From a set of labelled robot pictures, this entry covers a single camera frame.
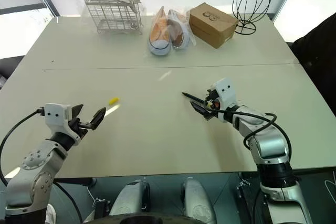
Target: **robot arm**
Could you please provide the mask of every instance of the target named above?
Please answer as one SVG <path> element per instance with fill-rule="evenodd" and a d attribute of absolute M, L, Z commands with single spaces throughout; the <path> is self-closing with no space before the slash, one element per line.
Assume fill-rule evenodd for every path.
<path fill-rule="evenodd" d="M 87 129 L 95 130 L 105 115 L 103 108 L 90 123 L 81 123 L 77 115 L 82 106 L 47 103 L 40 110 L 52 137 L 24 157 L 19 173 L 8 183 L 6 223 L 45 223 L 51 185 L 68 151 L 80 143 Z"/>
<path fill-rule="evenodd" d="M 229 122 L 240 134 L 248 138 L 246 146 L 250 149 L 260 176 L 260 189 L 272 202 L 296 202 L 304 217 L 304 223 L 311 224 L 310 214 L 303 198 L 300 185 L 290 166 L 291 148 L 285 135 L 275 124 L 250 115 L 265 118 L 267 115 L 247 106 L 239 106 L 232 82 L 225 78 L 217 81 L 208 90 L 203 106 L 191 101 L 193 108 L 206 119 L 217 117 Z"/>

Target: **wire basket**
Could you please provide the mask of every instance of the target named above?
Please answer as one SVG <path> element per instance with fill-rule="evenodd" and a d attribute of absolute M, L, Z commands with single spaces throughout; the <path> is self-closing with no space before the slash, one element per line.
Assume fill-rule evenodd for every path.
<path fill-rule="evenodd" d="M 139 0 L 85 0 L 97 32 L 118 30 L 140 32 Z"/>

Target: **yellow object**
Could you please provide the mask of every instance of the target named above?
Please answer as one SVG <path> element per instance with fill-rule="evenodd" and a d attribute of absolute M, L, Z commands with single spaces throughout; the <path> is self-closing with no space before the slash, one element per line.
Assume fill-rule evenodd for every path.
<path fill-rule="evenodd" d="M 119 98 L 118 98 L 118 97 L 115 97 L 115 98 L 113 98 L 112 100 L 110 100 L 109 105 L 113 105 L 113 104 L 115 104 L 116 102 L 119 102 Z"/>

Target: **black cable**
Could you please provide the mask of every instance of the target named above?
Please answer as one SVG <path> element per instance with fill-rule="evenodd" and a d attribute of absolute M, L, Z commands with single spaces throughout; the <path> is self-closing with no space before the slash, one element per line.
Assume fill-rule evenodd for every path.
<path fill-rule="evenodd" d="M 4 148 L 4 145 L 8 139 L 8 137 L 12 134 L 12 132 L 20 125 L 22 124 L 23 122 L 25 122 L 26 120 L 28 120 L 29 118 L 31 118 L 33 115 L 39 113 L 38 111 L 34 111 L 32 114 L 26 116 L 25 118 L 23 118 L 21 121 L 19 121 L 17 124 L 15 124 L 11 129 L 10 131 L 8 131 L 7 135 L 4 137 L 4 139 L 2 140 L 2 143 L 0 145 L 0 179 L 2 181 L 2 183 L 4 183 L 5 186 L 8 185 L 8 182 L 7 180 L 5 179 L 4 177 L 4 174 L 2 172 L 2 168 L 1 168 L 1 155 L 2 155 L 2 150 Z"/>
<path fill-rule="evenodd" d="M 273 125 L 275 128 L 277 128 L 281 133 L 282 135 L 285 137 L 286 139 L 286 142 L 287 142 L 287 145 L 288 145 L 288 156 L 289 156 L 289 161 L 291 160 L 291 157 L 292 157 L 292 146 L 290 144 L 290 141 L 289 141 L 289 137 L 288 135 L 285 133 L 285 131 L 278 125 L 276 124 L 274 121 L 276 120 L 276 115 L 275 114 L 271 114 L 271 113 L 267 113 L 266 115 L 272 115 L 273 116 L 273 119 L 270 120 L 270 119 L 267 119 L 263 116 L 260 116 L 260 115 L 254 115 L 254 114 L 250 114 L 250 113 L 245 113 L 245 112 L 238 112 L 238 111 L 231 111 L 231 110 L 213 110 L 211 108 L 209 108 L 207 105 L 206 105 L 206 102 L 207 100 L 204 100 L 203 102 L 203 107 L 208 110 L 208 111 L 212 111 L 212 112 L 217 112 L 217 113 L 227 113 L 227 114 L 235 114 L 235 115 L 245 115 L 245 116 L 250 116 L 252 118 L 258 118 L 258 119 L 261 119 L 263 121 L 266 121 L 268 122 L 268 124 L 265 124 L 264 126 L 267 125 L 267 127 L 269 127 L 270 125 Z M 256 133 L 258 133 L 259 131 L 256 130 L 256 131 L 253 131 L 251 132 L 251 136 L 255 135 Z M 245 142 L 245 139 L 244 139 L 244 146 L 247 147 L 249 149 L 249 147 L 247 146 L 246 142 Z"/>
<path fill-rule="evenodd" d="M 261 193 L 261 189 L 259 188 L 257 191 L 256 197 L 254 198 L 253 205 L 252 205 L 252 216 L 251 216 L 252 224 L 256 224 L 256 205 L 257 205 L 257 200 L 258 200 L 260 193 Z"/>
<path fill-rule="evenodd" d="M 54 185 L 57 186 L 72 202 L 76 213 L 78 215 L 78 219 L 79 219 L 79 223 L 83 223 L 83 219 L 82 219 L 82 215 L 80 214 L 79 208 L 74 200 L 74 198 L 72 198 L 72 196 L 57 182 L 54 182 Z"/>

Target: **black wire frame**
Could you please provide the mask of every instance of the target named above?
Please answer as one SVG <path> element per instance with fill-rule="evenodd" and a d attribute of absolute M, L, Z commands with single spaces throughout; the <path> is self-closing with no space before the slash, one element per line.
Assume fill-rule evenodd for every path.
<path fill-rule="evenodd" d="M 246 17 L 246 6 L 248 3 L 248 0 L 245 0 L 245 6 L 242 6 L 244 8 L 244 16 L 239 12 L 242 2 L 243 0 L 233 0 L 232 2 L 232 13 L 234 14 L 235 18 L 239 20 L 237 27 L 240 28 L 240 29 L 236 28 L 235 32 L 238 34 L 242 34 L 242 35 L 250 35 L 250 34 L 253 34 L 257 30 L 257 27 L 254 23 L 261 20 L 266 15 L 269 5 L 271 3 L 271 0 L 266 0 L 267 6 L 261 12 L 259 11 L 259 8 L 261 4 L 264 2 L 264 0 L 261 0 L 259 2 L 259 5 L 258 5 L 258 0 L 255 0 L 253 12 L 248 18 Z"/>

